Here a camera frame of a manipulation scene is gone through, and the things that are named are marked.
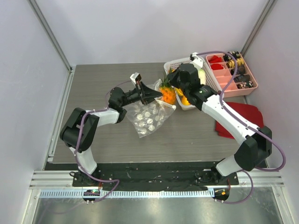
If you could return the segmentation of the clear spotted zip bag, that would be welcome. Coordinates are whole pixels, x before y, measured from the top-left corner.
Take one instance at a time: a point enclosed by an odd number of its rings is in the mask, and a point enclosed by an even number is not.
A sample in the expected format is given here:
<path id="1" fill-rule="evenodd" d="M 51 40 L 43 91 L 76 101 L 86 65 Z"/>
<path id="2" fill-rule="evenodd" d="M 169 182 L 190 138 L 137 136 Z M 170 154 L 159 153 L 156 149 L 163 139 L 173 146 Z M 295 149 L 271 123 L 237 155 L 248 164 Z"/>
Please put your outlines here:
<path id="1" fill-rule="evenodd" d="M 150 88 L 160 92 L 161 82 L 161 79 L 157 80 Z M 154 133 L 176 110 L 175 104 L 170 105 L 162 101 L 161 97 L 147 105 L 139 101 L 124 108 L 127 110 L 126 117 L 133 124 L 139 138 Z"/>

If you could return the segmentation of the orange toy pineapple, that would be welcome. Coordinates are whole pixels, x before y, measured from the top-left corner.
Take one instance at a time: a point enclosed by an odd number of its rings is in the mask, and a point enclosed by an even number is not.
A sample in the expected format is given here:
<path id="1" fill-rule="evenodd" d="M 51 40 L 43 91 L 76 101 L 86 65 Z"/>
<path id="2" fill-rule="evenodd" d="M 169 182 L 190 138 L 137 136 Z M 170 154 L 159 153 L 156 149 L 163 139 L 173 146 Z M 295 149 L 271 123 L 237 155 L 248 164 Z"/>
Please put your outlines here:
<path id="1" fill-rule="evenodd" d="M 176 92 L 170 84 L 166 74 L 164 74 L 164 77 L 161 79 L 161 81 L 162 82 L 159 85 L 159 90 L 162 93 L 161 100 L 170 105 L 174 105 L 176 103 Z"/>

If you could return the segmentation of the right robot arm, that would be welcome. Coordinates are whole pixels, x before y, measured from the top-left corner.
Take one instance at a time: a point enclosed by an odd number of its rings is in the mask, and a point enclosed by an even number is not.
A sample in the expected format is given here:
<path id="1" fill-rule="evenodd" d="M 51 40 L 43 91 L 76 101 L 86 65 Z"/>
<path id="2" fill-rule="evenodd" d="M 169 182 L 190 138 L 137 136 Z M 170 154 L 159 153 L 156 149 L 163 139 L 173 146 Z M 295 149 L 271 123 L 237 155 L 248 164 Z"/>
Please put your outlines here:
<path id="1" fill-rule="evenodd" d="M 190 104 L 220 123 L 239 145 L 234 155 L 221 160 L 211 172 L 214 183 L 224 183 L 230 174 L 239 170 L 251 171 L 271 155 L 271 130 L 247 121 L 223 102 L 220 94 L 200 82 L 194 64 L 181 64 L 167 79 L 182 90 Z"/>

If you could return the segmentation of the white radish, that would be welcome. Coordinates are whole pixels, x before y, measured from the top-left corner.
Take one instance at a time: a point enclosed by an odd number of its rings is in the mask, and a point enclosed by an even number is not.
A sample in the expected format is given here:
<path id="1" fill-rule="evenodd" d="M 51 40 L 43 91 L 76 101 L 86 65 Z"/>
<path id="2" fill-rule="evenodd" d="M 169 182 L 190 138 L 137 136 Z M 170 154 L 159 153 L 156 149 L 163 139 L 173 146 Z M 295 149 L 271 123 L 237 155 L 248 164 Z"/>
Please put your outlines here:
<path id="1" fill-rule="evenodd" d="M 206 85 L 206 73 L 203 69 L 198 70 L 198 77 L 200 79 L 200 84 Z"/>

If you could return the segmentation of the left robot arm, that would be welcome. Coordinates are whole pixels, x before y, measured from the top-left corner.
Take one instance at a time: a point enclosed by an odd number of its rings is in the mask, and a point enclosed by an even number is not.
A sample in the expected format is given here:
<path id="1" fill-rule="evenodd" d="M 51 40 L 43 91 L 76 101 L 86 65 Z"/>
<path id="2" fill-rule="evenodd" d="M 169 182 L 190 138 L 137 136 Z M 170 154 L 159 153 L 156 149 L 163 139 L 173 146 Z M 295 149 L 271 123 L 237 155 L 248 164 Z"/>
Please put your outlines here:
<path id="1" fill-rule="evenodd" d="M 128 92 L 124 92 L 120 87 L 114 87 L 109 92 L 108 107 L 105 109 L 87 111 L 77 107 L 73 110 L 60 132 L 60 139 L 72 151 L 87 185 L 112 182 L 100 179 L 99 168 L 92 154 L 91 145 L 97 128 L 123 121 L 127 113 L 124 106 L 138 101 L 147 105 L 161 96 L 161 92 L 138 81 L 135 88 Z"/>

